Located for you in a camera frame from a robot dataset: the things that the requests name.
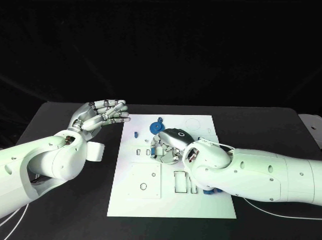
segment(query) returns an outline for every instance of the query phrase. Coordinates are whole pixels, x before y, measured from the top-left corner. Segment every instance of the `white board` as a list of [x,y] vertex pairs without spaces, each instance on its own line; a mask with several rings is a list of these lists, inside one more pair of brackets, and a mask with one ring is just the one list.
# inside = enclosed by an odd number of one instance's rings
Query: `white board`
[[[218,142],[211,116],[131,114],[132,120],[123,124],[108,216],[234,219],[236,213],[230,194],[221,192],[205,195],[200,188],[195,191],[188,174],[185,174],[188,191],[187,193],[175,193],[174,172],[184,171],[182,162],[175,165],[159,164],[146,155],[154,137],[149,132],[149,125],[157,122],[158,117],[162,117],[167,129],[180,128],[191,134],[194,140],[203,137]],[[158,192],[155,189],[157,180],[148,179],[157,166],[161,167],[159,197],[154,196]],[[145,172],[145,175],[144,173],[138,174],[139,178],[134,178],[132,174],[135,172]],[[141,190],[142,181],[151,181],[145,190]]]

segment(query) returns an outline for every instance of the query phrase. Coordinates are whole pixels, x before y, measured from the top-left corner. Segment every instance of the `robotic hand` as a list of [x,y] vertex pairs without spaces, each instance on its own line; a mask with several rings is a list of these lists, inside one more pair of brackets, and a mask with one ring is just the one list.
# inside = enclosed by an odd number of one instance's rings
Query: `robotic hand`
[[[0,151],[0,218],[34,201],[99,162],[103,144],[90,142],[100,126],[128,122],[123,100],[89,102],[73,114],[67,130]],[[40,177],[30,181],[27,169]]]
[[322,161],[290,158],[260,150],[234,149],[204,138],[194,141],[181,129],[159,132],[151,151],[162,146],[165,155],[151,155],[165,164],[184,163],[195,185],[218,188],[256,201],[305,202],[322,206]]

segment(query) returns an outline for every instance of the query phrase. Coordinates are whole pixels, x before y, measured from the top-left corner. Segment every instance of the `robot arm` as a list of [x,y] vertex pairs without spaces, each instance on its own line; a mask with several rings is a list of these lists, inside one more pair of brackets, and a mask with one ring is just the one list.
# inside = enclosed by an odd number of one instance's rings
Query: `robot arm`
[[158,133],[158,144],[172,144],[168,146],[175,150],[172,154],[182,160],[184,170],[200,188],[217,187],[262,202],[293,201],[322,206],[322,161],[233,147],[226,152],[221,144],[203,138],[188,143],[188,137],[185,131],[167,129]]
[[[86,103],[67,130],[0,151],[0,218],[73,179],[86,160],[102,160],[103,145],[89,140],[100,126],[131,120],[126,109],[122,100]],[[33,181],[27,169],[40,175]]]

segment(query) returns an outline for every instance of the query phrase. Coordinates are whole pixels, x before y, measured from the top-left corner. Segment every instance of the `blue object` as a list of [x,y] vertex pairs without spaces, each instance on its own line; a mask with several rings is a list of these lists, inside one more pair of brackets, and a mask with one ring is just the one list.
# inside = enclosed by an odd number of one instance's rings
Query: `blue object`
[[204,194],[210,195],[210,194],[214,194],[214,189],[213,190],[203,190],[204,191]]
[[158,121],[155,123],[151,124],[149,126],[149,131],[151,133],[155,135],[157,133],[159,133],[161,131],[165,130],[165,126],[162,124],[162,118],[158,118]]

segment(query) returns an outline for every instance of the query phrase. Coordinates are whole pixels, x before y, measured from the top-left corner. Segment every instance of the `white device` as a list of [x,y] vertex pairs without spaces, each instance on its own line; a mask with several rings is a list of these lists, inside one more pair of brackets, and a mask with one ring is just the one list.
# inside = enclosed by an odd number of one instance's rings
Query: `white device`
[[[105,145],[89,140],[100,126],[128,122],[123,100],[89,102],[67,130],[0,151],[0,218],[41,197],[80,173],[85,161],[102,160]],[[30,181],[27,169],[40,177]]]
[[155,160],[165,164],[182,160],[184,170],[201,189],[218,188],[262,202],[293,201],[322,206],[322,161],[230,146],[226,152],[223,144],[203,138],[194,141],[175,128],[155,135],[151,147],[157,144],[168,150]]

